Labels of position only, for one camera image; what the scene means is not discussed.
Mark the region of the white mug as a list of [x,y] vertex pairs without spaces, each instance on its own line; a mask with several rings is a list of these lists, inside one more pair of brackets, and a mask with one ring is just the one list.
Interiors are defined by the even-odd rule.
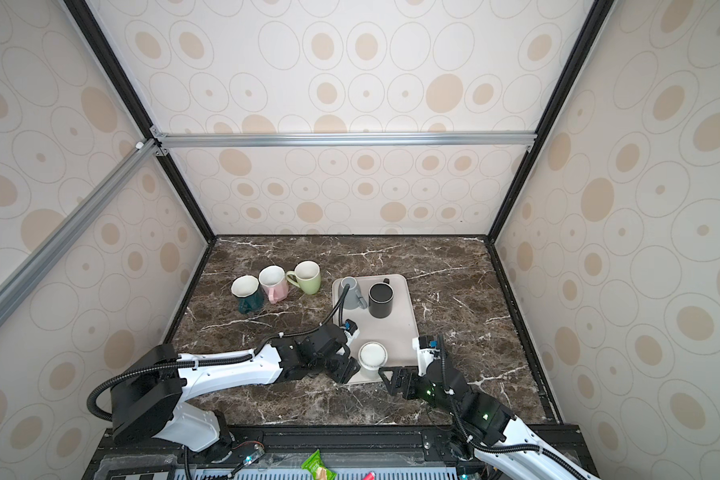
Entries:
[[379,369],[385,366],[388,353],[381,343],[370,341],[360,347],[357,359],[361,367],[360,375],[369,381],[378,381]]

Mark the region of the light green mug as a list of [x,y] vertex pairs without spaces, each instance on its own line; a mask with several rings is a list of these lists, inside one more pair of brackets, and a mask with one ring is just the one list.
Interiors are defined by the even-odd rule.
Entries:
[[298,263],[285,276],[290,284],[298,287],[307,295],[315,295],[319,291],[322,282],[320,266],[310,260]]

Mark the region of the pink faceted mug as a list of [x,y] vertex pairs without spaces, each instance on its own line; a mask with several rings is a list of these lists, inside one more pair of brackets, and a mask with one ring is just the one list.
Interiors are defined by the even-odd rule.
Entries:
[[277,304],[287,298],[289,283],[282,267],[277,265],[265,267],[260,271],[258,281],[271,304]]

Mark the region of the dark green faceted mug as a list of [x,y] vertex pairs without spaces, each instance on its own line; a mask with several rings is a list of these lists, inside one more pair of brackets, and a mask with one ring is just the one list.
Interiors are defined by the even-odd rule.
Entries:
[[241,314],[251,314],[261,310],[264,306],[264,293],[259,280],[252,275],[236,278],[230,288],[237,300],[237,310]]

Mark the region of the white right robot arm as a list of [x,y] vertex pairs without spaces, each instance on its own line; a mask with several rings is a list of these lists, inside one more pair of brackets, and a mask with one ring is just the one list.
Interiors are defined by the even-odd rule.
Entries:
[[378,375],[390,395],[421,400],[448,413],[459,452],[512,479],[596,477],[543,440],[509,407],[469,384],[441,336],[420,336],[412,346],[414,366],[379,367]]

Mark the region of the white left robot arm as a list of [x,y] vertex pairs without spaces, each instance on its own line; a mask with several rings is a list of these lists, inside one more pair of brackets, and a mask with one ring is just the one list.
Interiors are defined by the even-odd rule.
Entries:
[[346,384],[359,372],[350,345],[357,324],[333,317],[349,293],[343,287],[329,315],[315,328],[266,338],[257,348],[211,355],[179,354],[170,345],[150,350],[125,372],[96,386],[88,411],[113,427],[118,446],[157,438],[182,445],[202,461],[221,463],[235,450],[220,412],[191,405],[193,398],[248,385],[298,381],[324,374]]

